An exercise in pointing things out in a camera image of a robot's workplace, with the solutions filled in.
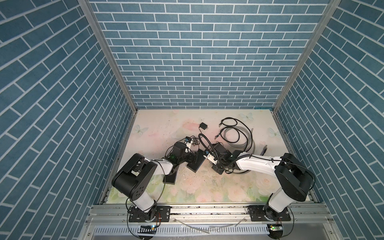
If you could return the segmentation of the black network switch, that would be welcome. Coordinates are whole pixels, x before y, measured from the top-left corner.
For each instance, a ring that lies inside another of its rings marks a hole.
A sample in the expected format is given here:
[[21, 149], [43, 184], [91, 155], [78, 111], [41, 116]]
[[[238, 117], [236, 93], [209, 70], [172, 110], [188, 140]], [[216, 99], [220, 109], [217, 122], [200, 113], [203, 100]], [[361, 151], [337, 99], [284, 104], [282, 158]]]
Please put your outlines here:
[[192, 172], [196, 173], [201, 167], [201, 165], [203, 164], [203, 162], [205, 161], [205, 159], [206, 157], [204, 155], [204, 151], [198, 150], [197, 152], [191, 155], [191, 158], [187, 164], [187, 168]]

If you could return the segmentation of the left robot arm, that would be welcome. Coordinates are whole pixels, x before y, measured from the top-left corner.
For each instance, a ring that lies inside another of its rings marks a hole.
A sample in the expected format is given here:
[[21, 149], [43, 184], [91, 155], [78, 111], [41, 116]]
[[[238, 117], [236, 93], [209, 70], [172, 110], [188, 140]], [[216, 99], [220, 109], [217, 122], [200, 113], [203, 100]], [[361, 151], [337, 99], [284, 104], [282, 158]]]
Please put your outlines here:
[[201, 153], [201, 150], [192, 151], [186, 143], [182, 142], [176, 142], [171, 147], [171, 152], [158, 160], [149, 160], [136, 153], [115, 174], [112, 186], [128, 197], [140, 211], [149, 213], [156, 208], [158, 202], [146, 192], [152, 177], [171, 175], [182, 163], [193, 165], [204, 159]]

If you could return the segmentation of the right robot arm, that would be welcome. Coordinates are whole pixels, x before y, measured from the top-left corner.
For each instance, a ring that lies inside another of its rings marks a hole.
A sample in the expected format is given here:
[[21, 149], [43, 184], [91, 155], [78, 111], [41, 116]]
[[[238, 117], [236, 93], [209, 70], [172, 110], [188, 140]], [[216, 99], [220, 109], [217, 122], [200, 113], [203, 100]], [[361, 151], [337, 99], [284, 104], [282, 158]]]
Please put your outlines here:
[[203, 156], [220, 175], [232, 169], [275, 177], [280, 187], [269, 197], [264, 206], [265, 213], [280, 214], [291, 203], [304, 202], [315, 183], [313, 174], [289, 153], [281, 157], [266, 157], [239, 150], [230, 152], [221, 144], [214, 144], [203, 151]]

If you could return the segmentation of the long black switch box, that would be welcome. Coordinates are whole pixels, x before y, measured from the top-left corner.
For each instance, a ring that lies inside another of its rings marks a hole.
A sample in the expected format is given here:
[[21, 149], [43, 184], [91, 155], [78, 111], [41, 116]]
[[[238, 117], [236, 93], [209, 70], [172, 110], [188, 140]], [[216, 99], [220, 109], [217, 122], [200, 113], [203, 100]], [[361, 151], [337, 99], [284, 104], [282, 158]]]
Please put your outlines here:
[[169, 175], [164, 176], [163, 183], [168, 185], [175, 185], [178, 175], [178, 170], [172, 171]]

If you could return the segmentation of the black wall plug adapter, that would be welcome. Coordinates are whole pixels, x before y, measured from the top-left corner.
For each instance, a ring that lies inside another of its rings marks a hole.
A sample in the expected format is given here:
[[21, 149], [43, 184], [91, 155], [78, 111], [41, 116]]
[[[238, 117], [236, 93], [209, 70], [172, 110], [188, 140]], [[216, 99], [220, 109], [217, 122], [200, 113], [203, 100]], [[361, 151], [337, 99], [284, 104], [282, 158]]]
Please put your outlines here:
[[199, 128], [202, 130], [206, 130], [208, 128], [208, 125], [205, 123], [200, 123]]

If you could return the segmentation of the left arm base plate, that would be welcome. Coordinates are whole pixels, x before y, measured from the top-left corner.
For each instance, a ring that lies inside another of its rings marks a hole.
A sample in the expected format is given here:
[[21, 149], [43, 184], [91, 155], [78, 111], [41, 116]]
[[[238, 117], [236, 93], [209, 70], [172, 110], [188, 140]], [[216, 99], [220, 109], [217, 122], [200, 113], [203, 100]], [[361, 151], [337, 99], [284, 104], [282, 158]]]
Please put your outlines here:
[[138, 207], [130, 207], [130, 223], [144, 223], [144, 222], [155, 222], [156, 218], [160, 218], [158, 222], [169, 222], [171, 207], [170, 206], [155, 206], [147, 212], [143, 212]]

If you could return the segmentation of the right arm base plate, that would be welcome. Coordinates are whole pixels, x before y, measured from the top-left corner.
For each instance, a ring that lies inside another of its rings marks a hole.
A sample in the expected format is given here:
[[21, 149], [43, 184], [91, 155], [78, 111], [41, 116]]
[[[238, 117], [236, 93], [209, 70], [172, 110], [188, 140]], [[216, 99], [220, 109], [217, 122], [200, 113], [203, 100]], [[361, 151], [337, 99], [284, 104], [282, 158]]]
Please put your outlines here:
[[265, 205], [250, 205], [247, 208], [248, 214], [250, 215], [252, 222], [289, 222], [291, 221], [291, 216], [288, 211], [288, 208], [284, 208], [282, 212], [276, 212], [270, 206]]

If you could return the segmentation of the aluminium front rail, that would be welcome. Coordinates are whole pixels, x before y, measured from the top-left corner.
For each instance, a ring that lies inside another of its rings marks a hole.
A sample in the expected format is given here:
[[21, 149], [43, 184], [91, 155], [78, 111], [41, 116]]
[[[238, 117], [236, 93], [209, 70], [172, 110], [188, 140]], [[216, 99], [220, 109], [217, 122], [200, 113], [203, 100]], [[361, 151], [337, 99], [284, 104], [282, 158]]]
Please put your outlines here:
[[[251, 210], [256, 203], [243, 204], [165, 204], [170, 209], [161, 213], [161, 224], [241, 224], [259, 222], [270, 223], [263, 211]], [[278, 223], [295, 224], [328, 224], [333, 218], [325, 204], [304, 202], [293, 203], [288, 206], [282, 219]], [[128, 211], [124, 204], [94, 205], [87, 217], [86, 226], [90, 225], [122, 225], [127, 222]]]

